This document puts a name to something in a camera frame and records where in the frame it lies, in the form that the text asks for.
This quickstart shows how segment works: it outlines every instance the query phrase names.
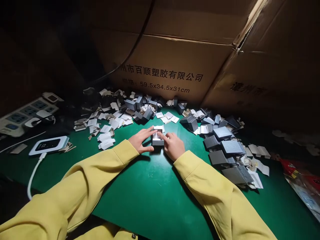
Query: green work table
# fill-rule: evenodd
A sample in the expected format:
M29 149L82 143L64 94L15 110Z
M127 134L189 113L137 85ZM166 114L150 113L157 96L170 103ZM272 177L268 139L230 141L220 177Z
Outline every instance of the green work table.
M179 116L173 109L162 109L163 113L167 111ZM160 119L155 118L145 125L134 123L116 129L115 145L142 128L162 124ZM167 132L175 132L184 141L186 150L191 150L210 164L203 138L195 136L179 122L165 125ZM48 154L35 174L32 188L47 191L62 179L72 165L98 153L96 137L89 141L88 136L89 129L73 132L69 141L77 146L75 149L67 153ZM237 137L245 145L262 145L268 151L280 154L283 150L289 154L297 151L295 146L274 137L271 131L258 132L248 124ZM0 172L26 185L38 161L38 157L29 157L28 153L40 139L41 136L27 141L28 147L20 154L0 154ZM146 144L151 144L150 139L146 140ZM302 156L308 154L304 149L299 148L299 151ZM258 192L244 190L244 195L279 240L318 239L319 223L285 180L281 164L271 159L261 160L270 167L270 177L259 172L264 189ZM189 192L171 160L163 154L163 149L144 153L132 161L106 186L93 214L153 240L218 239L206 212Z

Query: cardboard box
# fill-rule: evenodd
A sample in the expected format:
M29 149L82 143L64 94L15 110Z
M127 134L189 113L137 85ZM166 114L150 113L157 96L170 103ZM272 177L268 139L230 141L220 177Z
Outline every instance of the cardboard box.
M145 34L232 44L259 1L156 1ZM150 3L150 0L87 0L83 1L81 12L90 28L139 33Z
M301 113L312 117L320 104L320 82L316 80L320 78L320 50L312 44L317 28L309 28L315 23L316 15L310 15L314 8L302 1L268 1L202 105L271 126L306 131L292 120Z
M126 58L137 36L92 30L106 72ZM200 103L232 48L232 45L143 35L125 67L110 79L122 89L138 89L165 99L177 95L190 103Z

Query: power strip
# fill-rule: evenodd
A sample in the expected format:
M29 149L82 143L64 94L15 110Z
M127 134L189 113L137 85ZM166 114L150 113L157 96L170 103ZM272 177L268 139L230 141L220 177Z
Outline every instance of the power strip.
M26 130L24 124L31 118L37 117L36 113L40 110L45 110L53 114L58 111L59 108L44 100L42 97L39 97L33 102L2 117L0 119L0 133L12 137L22 136Z

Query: white charging cable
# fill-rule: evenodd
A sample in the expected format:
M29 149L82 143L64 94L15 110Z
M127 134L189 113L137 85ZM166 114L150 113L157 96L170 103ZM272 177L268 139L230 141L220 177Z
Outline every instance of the white charging cable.
M32 196L31 196L31 184L32 184L32 180L33 180L33 177L34 177L34 174L36 173L37 171L37 168L39 167L39 164L42 162L42 160L46 157L47 153L41 153L40 155L40 158L36 164L36 166L34 167L33 169L33 172L31 174L31 177L30 177L30 180L29 180L29 183L28 183L28 188L27 188L27 194L28 194L28 198L29 200L31 201L32 199Z

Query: electrical outlet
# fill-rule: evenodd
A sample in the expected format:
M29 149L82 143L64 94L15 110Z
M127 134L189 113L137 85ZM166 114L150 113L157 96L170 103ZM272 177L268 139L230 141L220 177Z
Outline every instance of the electrical outlet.
M33 107L28 106L28 107L25 107L24 109L20 110L20 112L31 117L31 116L34 116L36 114L36 112L38 112L38 110Z
M32 106L34 106L34 107L42 110L42 109L45 109L48 105L45 104L44 102L38 100L38 101L34 102L34 103L32 104Z
M26 116L23 116L19 113L14 113L6 118L7 120L14 122L14 123L22 123L23 121L27 120L28 118Z
M49 108L46 109L47 112L52 112L53 110L54 110L53 107L49 107Z

